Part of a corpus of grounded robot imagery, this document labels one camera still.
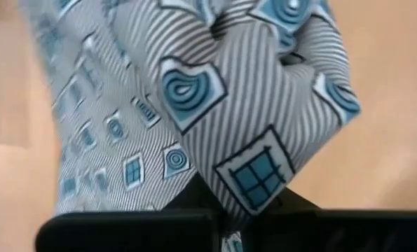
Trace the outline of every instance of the tan background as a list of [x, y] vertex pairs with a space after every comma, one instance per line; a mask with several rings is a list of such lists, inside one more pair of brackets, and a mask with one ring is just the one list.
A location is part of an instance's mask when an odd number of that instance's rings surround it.
[[[321, 207], [417, 209], [417, 0], [331, 0], [362, 115], [290, 187]], [[33, 251], [58, 145], [14, 0], [0, 0], [0, 252]]]

